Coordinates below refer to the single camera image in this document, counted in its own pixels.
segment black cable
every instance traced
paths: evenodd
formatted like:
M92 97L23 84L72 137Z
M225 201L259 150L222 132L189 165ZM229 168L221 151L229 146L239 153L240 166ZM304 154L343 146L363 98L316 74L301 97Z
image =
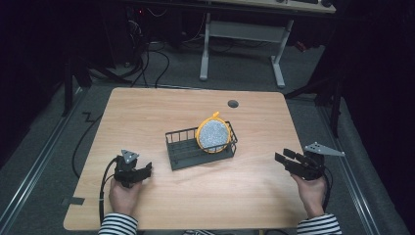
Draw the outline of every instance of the black cable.
M151 51L151 52L158 53L158 54L160 54L160 55L164 56L164 57L167 59L167 65L165 66L164 71L163 71L163 72L159 75L159 77L156 79L156 82L155 82L155 88L157 88L157 85L158 85L158 83L159 83L160 78L164 75L164 73L167 71L168 67L170 66L170 59L168 58L168 56L167 56L166 54L164 54L164 53L162 53L162 52L159 52L159 51Z
M99 213L100 213L100 224L104 221L104 186L109 178L107 178L108 170L110 169L110 166L116 162L116 158L112 159L111 162L107 165L107 168L105 169L103 180L101 182L101 189L100 189L100 201L99 201Z
M329 171L329 173L330 173L330 176L331 176L331 182L329 181L329 178L328 178L327 174L326 174L325 172L323 172L323 177L324 177L324 179L326 180L326 185L327 185L327 188L326 188L326 195L325 195L325 198L324 198L324 201L323 201L323 211L324 211L324 212L326 211L327 206L329 205L330 195L331 195L331 191L332 191L332 187L333 187L333 174L332 174L332 171L330 171L330 169L329 169L329 168L327 168L327 167L325 167L325 168L326 168L326 169Z
M146 62L146 66L141 68L140 74L138 74L138 76L135 78L135 80L131 83L130 87L133 87L135 85L135 83L138 81L138 79L141 77L141 75L144 74L144 71L147 69L147 66L149 65L149 61L150 61L149 46L147 46L146 52L147 52L147 62ZM145 84L145 86L147 88L149 87L146 78L144 78L144 84Z
M100 115L100 116L99 116L99 117L97 117L95 120L91 121L91 120L89 119L89 117L90 117L91 113L84 113L84 114L85 114L85 115L88 115L88 116L87 116L87 118L86 118L86 122L91 122L91 124L90 124L90 125L89 125L89 127L85 130L85 132L83 133L82 137L79 139L79 141L78 141L78 143L76 144L76 147L75 147L75 149L74 149L74 151L73 151L73 154L72 154L72 161L71 161L71 163L72 163L72 171L73 171L73 173L75 174L75 176L76 176L77 178L79 178L79 173L78 173L78 172L76 172L76 169L75 169L75 156L76 156L76 152L77 152L77 150L78 150L78 148L79 148L80 144L82 143L83 138L85 138L86 134L88 133L88 131L89 131L89 130L92 128L92 126L94 126L94 124L95 124L95 123L97 123L97 121L98 121L99 119L101 119L101 117L103 116L103 115Z

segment wrist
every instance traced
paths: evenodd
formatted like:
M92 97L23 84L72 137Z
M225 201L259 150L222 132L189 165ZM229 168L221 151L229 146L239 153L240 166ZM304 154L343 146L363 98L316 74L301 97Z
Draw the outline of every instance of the wrist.
M324 210L321 206L312 207L304 205L304 207L305 211L307 212L308 219L319 217L324 214Z

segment metal rail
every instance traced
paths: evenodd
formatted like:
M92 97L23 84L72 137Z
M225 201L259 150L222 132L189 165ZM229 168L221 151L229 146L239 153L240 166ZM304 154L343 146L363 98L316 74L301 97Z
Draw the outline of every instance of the metal rail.
M61 117L54 131L52 132L49 139L46 141L45 146L40 151L35 163L31 167L30 171L27 173L24 178L21 186L16 192L15 196L9 203L9 206L5 209L3 214L0 217L0 234L8 234L9 230L12 228L19 212L21 211L24 203L29 197L31 191L39 180L40 176L43 173L47 163L52 158L53 150L59 138L62 136L65 127L67 126L72 114L76 110L76 107L80 104L87 93L87 90L82 90L80 88L76 91L76 96L79 97L75 100L75 104L69 114L66 117Z

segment gray carpet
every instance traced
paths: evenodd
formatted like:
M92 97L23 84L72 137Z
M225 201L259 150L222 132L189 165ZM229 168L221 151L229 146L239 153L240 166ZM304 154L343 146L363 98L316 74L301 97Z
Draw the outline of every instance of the gray carpet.
M220 90L253 90L275 91L288 93L307 83L315 65L324 51L324 48L311 49L301 53L296 48L288 47L281 61L282 73L285 76L287 87L283 90L276 87L272 67L267 56L272 45L256 47L234 47L226 52L212 52L210 54L208 81L199 81L201 62L200 47L197 44L189 45L193 48L182 47L172 49L162 44L152 45L169 58L166 73L159 80L159 89L171 86L194 87ZM227 49L219 45L214 50ZM159 53L150 53L149 66L145 72L146 83L153 87L158 76L167 65L167 59ZM118 68L114 72L121 74L127 71ZM68 205L63 205L63 199L70 197L76 187L77 178L71 169L71 158L82 134L91 125L86 121L101 115L106 107L110 93L114 87L125 85L116 84L109 80L94 79L89 90L77 95L79 105L73 110L72 116L67 118L66 128L61 138L54 145L41 176L35 187L28 195L25 203L19 209L10 234L96 234L96 231L73 232L63 227ZM146 86L143 77L136 87ZM295 123L301 144L308 145L315 141L331 148L342 148L346 152L354 177L365 196L370 212L375 218L379 234L409 234L393 204L388 197L382 182L372 167L365 152L358 133L347 112L345 102L342 103L342 115L339 123L339 139L334 139L327 128L328 108L317 108L312 102L313 95L301 95L296 99L288 100L288 106ZM3 212L19 189L26 174L35 164L39 154L47 143L55 127L62 121L64 92L61 88L54 96L46 110L39 115L31 126L29 133L16 150L9 162L0 171L0 210ZM85 158L93 142L99 122L85 135L75 155L75 169L81 172ZM355 201L350 195L345 175L341 170L341 163L335 157L326 158L326 166L334 175L334 186L331 201L327 209L334 213L341 224L344 234L367 234L365 222L360 217ZM289 234L296 234L295 229L284 229ZM223 234L256 234L256 231L215 231ZM181 234L181 231L147 231L146 234Z

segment white desk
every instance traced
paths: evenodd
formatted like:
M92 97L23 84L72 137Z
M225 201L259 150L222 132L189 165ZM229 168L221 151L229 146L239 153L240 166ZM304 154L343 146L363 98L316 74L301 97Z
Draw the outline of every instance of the white desk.
M278 8L294 11L308 11L315 13L335 13L336 9L331 6L326 8L318 4L309 4L288 0L284 3L278 3L275 0L211 0L212 3L241 4L255 7ZM208 79L208 45L212 36L228 37L244 40L266 41L278 43L279 47L275 56L270 58L271 66L274 69L275 79L280 88L285 87L284 77L281 73L280 60L290 36L294 21L289 20L285 27L275 27L267 25L249 24L249 23L229 23L222 21L211 21L210 14L207 13L206 29L205 29L205 47L202 55L200 80Z

